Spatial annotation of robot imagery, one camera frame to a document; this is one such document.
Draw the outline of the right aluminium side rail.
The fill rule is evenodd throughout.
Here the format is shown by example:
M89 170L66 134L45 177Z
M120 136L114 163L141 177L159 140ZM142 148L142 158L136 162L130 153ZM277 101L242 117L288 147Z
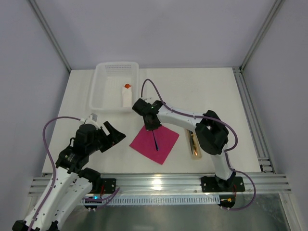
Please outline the right aluminium side rail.
M270 157L270 150L262 132L250 92L244 79L244 74L239 67L233 67L232 70L244 107L261 172L275 174L276 171Z

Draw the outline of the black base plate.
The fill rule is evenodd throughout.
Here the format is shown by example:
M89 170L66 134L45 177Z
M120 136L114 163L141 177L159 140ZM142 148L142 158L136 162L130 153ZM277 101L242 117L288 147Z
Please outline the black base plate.
M116 190L116 178L100 178L96 182L96 194L112 194Z
M201 188L204 193L231 193L234 189L236 192L245 192L243 178L237 176L231 180L221 180L216 176L204 176L201 178Z

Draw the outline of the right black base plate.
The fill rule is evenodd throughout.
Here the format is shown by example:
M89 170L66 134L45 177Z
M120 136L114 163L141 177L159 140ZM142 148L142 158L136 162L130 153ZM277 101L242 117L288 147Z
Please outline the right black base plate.
M216 176L204 176L201 178L201 188L204 193L231 193L234 189L236 192L245 192L243 178L237 176L231 180L221 180Z

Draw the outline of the white rolled napkin bundle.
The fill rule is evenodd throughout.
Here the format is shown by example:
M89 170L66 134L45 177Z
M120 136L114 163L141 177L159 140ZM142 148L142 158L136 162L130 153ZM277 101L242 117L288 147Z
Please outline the white rolled napkin bundle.
M122 107L132 106L132 87L122 87Z

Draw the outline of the aluminium front rail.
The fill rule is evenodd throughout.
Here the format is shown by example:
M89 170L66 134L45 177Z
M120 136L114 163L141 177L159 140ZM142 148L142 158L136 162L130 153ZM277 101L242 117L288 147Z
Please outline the aluminium front rail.
M104 178L116 179L116 187L121 194L127 195L172 195L172 194L202 194L201 177L211 174L102 174ZM248 177L237 173L243 178L244 194L253 193L253 187L258 194L290 193L291 185L284 174L248 173Z

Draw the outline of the left controller board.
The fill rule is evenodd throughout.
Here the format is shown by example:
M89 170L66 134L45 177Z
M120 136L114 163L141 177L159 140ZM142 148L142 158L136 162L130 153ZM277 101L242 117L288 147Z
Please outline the left controller board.
M86 197L82 199L84 207L90 211L96 211L98 207L101 207L104 203L104 200L100 197Z

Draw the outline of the right aluminium frame post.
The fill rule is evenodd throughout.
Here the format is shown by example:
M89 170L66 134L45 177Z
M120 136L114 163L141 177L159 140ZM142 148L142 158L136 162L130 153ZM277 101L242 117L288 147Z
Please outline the right aluminium frame post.
M256 37L253 40L253 43L251 44L246 56L244 57L244 60L240 66L240 71L243 72L248 65L249 61L255 54L256 50L260 46L261 42L263 41L266 33L270 29L273 21L275 20L277 14L279 13L281 7L285 3L285 0L275 0L273 5L271 6L264 22L261 25L261 28L259 29Z

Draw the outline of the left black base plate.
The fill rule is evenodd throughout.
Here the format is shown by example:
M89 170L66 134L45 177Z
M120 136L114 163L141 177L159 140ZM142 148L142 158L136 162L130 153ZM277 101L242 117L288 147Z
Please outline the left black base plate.
M112 194L116 190L116 178L100 178L96 182L96 194Z

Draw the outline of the gold metal knife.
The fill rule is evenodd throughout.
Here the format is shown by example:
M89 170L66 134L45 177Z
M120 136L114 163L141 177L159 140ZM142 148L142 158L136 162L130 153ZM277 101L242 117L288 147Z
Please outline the gold metal knife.
M192 150L192 156L194 158L199 158L200 157L199 149L193 133L190 135L190 146Z

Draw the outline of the aluminium frame post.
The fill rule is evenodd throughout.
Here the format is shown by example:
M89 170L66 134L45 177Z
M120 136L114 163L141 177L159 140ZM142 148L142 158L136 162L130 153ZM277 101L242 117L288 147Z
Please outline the aluminium frame post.
M51 45L53 46L55 52L57 53L58 57L60 58L61 62L65 66L68 73L71 73L72 68L69 64L62 48L60 47L51 27L49 26L43 12L41 11L38 3L36 0L27 0L28 5L30 6L34 16L36 17L38 23L40 24L41 28L43 29L44 33L46 34L48 40L50 41Z
M240 66L240 71L243 72L248 65L249 61L255 54L256 50L260 46L261 42L263 41L266 33L270 29L273 21L275 20L277 14L279 13L281 7L285 3L285 0L275 0L273 5L271 6L264 22L261 25L261 28L259 29L256 37L253 40L253 43L251 44L246 56L244 57L244 60Z

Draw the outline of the white plastic basket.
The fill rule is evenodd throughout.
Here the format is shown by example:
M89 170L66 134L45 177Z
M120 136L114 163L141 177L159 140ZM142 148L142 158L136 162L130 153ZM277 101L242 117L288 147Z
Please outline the white plastic basket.
M126 113L132 107L122 107L122 87L132 87L132 104L139 98L139 64L136 62L106 62L96 65L90 87L89 108L103 113Z

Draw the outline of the pink paper napkin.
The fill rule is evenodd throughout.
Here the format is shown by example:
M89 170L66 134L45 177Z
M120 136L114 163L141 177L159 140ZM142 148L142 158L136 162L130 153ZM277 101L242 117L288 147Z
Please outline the pink paper napkin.
M162 165L179 136L178 133L164 126L153 131L149 131L143 126L129 146L141 155Z

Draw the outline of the controller board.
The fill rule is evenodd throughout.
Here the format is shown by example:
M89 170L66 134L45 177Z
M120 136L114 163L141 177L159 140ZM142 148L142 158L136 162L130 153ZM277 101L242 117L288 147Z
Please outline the controller board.
M235 202L236 197L234 195L220 195L218 206L220 209L231 210Z
M101 207L104 203L104 200L100 197L86 197L82 199L84 207L90 211L96 211L98 207Z

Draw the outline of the left aluminium frame post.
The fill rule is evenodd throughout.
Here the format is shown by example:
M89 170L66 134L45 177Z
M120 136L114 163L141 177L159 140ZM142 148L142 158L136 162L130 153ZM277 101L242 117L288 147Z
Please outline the left aluminium frame post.
M51 27L49 26L43 12L41 11L38 3L36 0L27 0L28 5L30 6L34 16L36 17L38 23L40 24L41 28L43 29L44 33L46 34L48 40L50 41L51 45L53 46L55 52L57 53L58 57L60 58L61 62L65 66L68 73L71 73L72 68L69 64L62 48L60 47Z

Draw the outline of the right controller board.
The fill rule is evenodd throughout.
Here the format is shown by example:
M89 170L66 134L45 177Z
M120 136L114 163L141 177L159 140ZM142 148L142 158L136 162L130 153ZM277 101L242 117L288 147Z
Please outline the right controller board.
M236 197L234 195L220 195L218 206L220 209L231 210L235 202Z

